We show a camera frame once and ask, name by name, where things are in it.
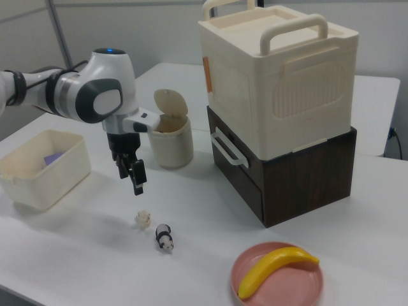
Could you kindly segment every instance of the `purple object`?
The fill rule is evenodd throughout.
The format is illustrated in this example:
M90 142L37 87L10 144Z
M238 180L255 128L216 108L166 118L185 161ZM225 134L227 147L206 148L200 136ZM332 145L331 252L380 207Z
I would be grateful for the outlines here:
M44 157L45 164L48 166L54 162L58 157L61 157L64 153L55 153L49 156Z

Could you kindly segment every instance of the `small toy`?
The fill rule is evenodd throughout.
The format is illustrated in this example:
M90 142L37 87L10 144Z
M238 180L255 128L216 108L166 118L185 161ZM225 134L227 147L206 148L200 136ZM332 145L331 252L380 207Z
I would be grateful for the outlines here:
M49 156L44 157L45 164L48 166L54 162L57 158L61 157L64 153L55 153Z
M146 210L141 210L135 217L135 221L142 227L147 228L150 225L150 213Z
M156 240L161 249L171 251L173 249L173 239L170 236L171 229L167 224L160 224L156 228Z

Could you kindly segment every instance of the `dark brown drawer box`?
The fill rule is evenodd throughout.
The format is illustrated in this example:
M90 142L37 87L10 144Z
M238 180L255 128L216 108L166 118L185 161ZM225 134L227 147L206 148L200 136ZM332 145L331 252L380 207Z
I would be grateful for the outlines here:
M248 168L232 165L212 145L215 164L224 173L265 227L276 225L334 201L348 197L353 176L357 130L307 149L258 159L229 127L207 107L212 135L218 128L248 160ZM219 138L219 146L237 156Z

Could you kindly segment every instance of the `storage box lid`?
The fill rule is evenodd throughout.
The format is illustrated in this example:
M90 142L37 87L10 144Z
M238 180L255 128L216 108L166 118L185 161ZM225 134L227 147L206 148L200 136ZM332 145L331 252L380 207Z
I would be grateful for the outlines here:
M199 24L253 56L268 55L306 41L358 35L356 31L327 23L318 14L306 15L283 6L254 8Z
M183 117L189 112L183 96L171 89L156 90L154 92L154 101L157 107L166 115Z

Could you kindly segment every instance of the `pink plate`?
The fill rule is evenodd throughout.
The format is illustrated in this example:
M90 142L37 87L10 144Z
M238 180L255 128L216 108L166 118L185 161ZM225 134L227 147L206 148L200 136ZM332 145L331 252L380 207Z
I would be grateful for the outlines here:
M294 247L284 242L266 242L244 251L231 271L232 290L238 301L238 287L245 274L262 256L281 247ZM245 306L314 306L323 290L323 274L319 265L301 262L274 271L248 299Z

